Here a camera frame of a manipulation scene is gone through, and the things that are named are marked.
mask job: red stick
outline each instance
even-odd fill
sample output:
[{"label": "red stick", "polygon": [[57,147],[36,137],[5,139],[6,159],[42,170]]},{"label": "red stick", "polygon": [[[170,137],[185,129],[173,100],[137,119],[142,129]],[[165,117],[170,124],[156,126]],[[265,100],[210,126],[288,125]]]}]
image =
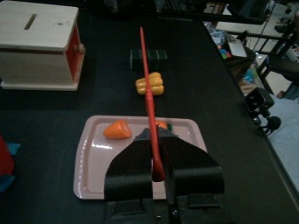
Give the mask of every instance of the red stick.
[{"label": "red stick", "polygon": [[164,180],[164,167],[162,167],[162,162],[160,158],[157,134],[156,134],[156,127],[154,127],[154,99],[153,99],[152,89],[149,86],[149,75],[148,75],[148,66],[146,66],[146,57],[145,57],[145,36],[144,36],[142,27],[140,27],[140,40],[141,40],[144,80],[145,80],[144,101],[145,101],[145,108],[146,108],[146,115],[148,115],[148,126],[149,126],[150,145],[152,145],[152,154],[153,154],[152,179],[154,182],[158,182]]}]

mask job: white box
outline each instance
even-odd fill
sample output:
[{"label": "white box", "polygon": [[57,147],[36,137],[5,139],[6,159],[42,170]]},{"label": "white box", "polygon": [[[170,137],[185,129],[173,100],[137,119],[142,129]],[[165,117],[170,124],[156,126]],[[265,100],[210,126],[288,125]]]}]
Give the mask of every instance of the white box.
[{"label": "white box", "polygon": [[76,90],[84,60],[76,7],[0,3],[1,87]]}]

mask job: yellow bell pepper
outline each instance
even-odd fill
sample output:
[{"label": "yellow bell pepper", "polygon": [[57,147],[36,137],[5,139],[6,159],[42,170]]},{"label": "yellow bell pepper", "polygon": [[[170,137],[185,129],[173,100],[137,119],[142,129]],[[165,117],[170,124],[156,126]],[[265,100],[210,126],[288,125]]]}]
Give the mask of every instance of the yellow bell pepper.
[{"label": "yellow bell pepper", "polygon": [[[158,73],[149,73],[149,85],[153,95],[160,95],[164,92],[164,81]],[[140,95],[145,94],[145,78],[134,81],[136,92]]]}]

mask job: black table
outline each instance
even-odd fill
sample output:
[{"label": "black table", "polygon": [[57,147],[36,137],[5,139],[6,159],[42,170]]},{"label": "black table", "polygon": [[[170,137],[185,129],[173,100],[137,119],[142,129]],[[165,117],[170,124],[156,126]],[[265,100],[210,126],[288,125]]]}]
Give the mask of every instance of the black table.
[{"label": "black table", "polygon": [[[78,14],[86,47],[78,91],[0,90],[0,133],[5,141],[21,144],[13,158],[16,180],[0,194],[0,222],[100,223],[102,201],[77,199],[72,191],[76,149],[90,116],[145,116],[144,97],[134,90],[140,74],[128,62],[129,50],[140,48],[140,25],[146,48],[168,54],[156,116],[198,124],[223,169],[236,222],[297,223],[297,196],[201,23],[105,20],[86,11]],[[164,217],[161,201],[156,210]]]}]

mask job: pink tray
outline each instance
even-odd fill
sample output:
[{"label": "pink tray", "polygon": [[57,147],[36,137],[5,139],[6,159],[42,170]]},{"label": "pink tray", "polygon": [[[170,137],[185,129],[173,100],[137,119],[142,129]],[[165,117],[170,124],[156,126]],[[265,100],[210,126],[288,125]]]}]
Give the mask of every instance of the pink tray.
[{"label": "pink tray", "polygon": [[[106,139],[102,136],[102,131],[118,119],[125,120],[132,130],[132,136],[121,140]],[[104,178],[109,162],[117,153],[132,143],[144,128],[148,127],[146,119],[145,116],[93,115],[86,120],[78,140],[73,178],[73,192],[80,199],[104,199]],[[161,117],[156,117],[156,120],[169,123],[172,125],[172,133],[180,139],[206,151],[194,121]],[[164,182],[153,182],[153,198],[164,199]]]}]

